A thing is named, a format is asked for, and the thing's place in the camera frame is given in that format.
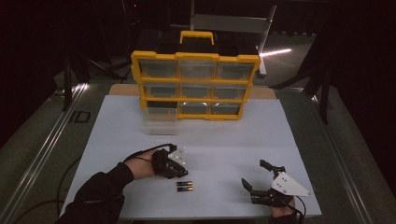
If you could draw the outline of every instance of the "cylindrical battery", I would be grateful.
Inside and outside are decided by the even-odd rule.
[[[179,181],[177,182],[178,186],[192,186],[192,181]]]
[[[192,191],[192,187],[179,187],[179,188],[177,188],[177,192],[182,192],[182,191]]]

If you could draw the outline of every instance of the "human hand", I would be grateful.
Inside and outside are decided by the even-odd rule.
[[[290,206],[295,207],[295,201],[294,197],[289,203]],[[287,215],[291,215],[294,213],[293,210],[290,208],[286,207],[273,207],[273,206],[268,206],[270,208],[271,216],[272,217],[283,217]]]
[[[134,174],[135,180],[155,175],[151,166],[151,159],[152,154],[156,151],[147,151],[124,162]]]

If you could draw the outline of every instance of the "metal rail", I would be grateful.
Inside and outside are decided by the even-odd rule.
[[[12,223],[12,221],[14,220],[24,200],[30,192],[30,189],[32,188],[48,157],[50,156],[51,151],[53,150],[59,137],[61,136],[62,131],[64,130],[64,127],[66,126],[67,121],[69,120],[70,115],[72,114],[78,100],[86,89],[86,83],[78,84],[75,87],[73,101],[71,105],[58,118],[43,146],[40,148],[34,160],[25,171],[20,183],[12,193],[12,196],[9,198],[7,205],[0,214],[0,223],[8,224]]]
[[[314,104],[311,104],[313,109],[317,111],[318,99],[313,97]],[[332,159],[334,161],[335,168],[341,178],[341,182],[344,185],[346,190],[346,194],[351,202],[353,209],[355,210],[355,214],[361,224],[369,224],[374,223],[371,219],[369,212],[367,211],[366,205],[364,204],[361,194],[359,193],[358,187],[356,186],[350,172],[347,169],[346,163],[344,162],[343,156],[340,153],[340,150],[335,143],[335,140],[332,136],[332,131],[330,130],[328,125],[324,125],[323,121],[318,112],[314,113],[318,122],[321,124],[321,128],[326,135],[327,141],[329,142],[332,150]]]

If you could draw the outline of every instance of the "metal frame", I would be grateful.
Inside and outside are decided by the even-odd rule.
[[[46,139],[43,146],[39,149],[36,154],[34,160],[27,168],[26,172],[22,176],[20,183],[14,190],[10,199],[7,202],[7,205],[0,213],[0,223],[13,223],[14,218],[16,217],[19,209],[21,208],[24,200],[30,192],[33,184],[35,183],[38,175],[46,164],[47,159],[49,158],[52,150],[58,142],[59,137],[61,136],[64,127],[69,121],[72,111],[76,106],[78,100],[81,98],[84,91],[87,89],[87,83],[78,84],[78,86],[74,90],[73,100],[71,105],[65,110],[61,116],[58,118],[55,123],[53,129],[49,133],[48,138]]]
[[[260,45],[257,48],[259,55],[262,54],[268,32],[275,15],[276,5],[272,5],[267,18],[233,17],[219,15],[195,14],[195,0],[191,0],[190,30],[217,30],[230,32],[243,32],[261,34]],[[259,75],[265,77],[267,74],[264,60],[259,68]]]

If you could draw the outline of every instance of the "clear plastic container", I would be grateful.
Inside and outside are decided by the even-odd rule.
[[[209,98],[211,84],[180,83],[180,96],[187,98]]]
[[[177,97],[176,83],[145,82],[143,85],[147,97]]]
[[[213,115],[237,115],[241,104],[238,103],[212,103],[210,114]]]
[[[179,103],[180,114],[205,115],[209,111],[209,103],[183,102]]]
[[[142,77],[176,77],[177,61],[140,59]]]
[[[218,63],[216,79],[249,80],[254,63]]]
[[[215,75],[216,62],[182,60],[178,62],[180,78],[212,79]]]
[[[177,134],[177,108],[146,107],[143,125],[146,134]]]
[[[243,99],[246,85],[213,85],[215,99]]]

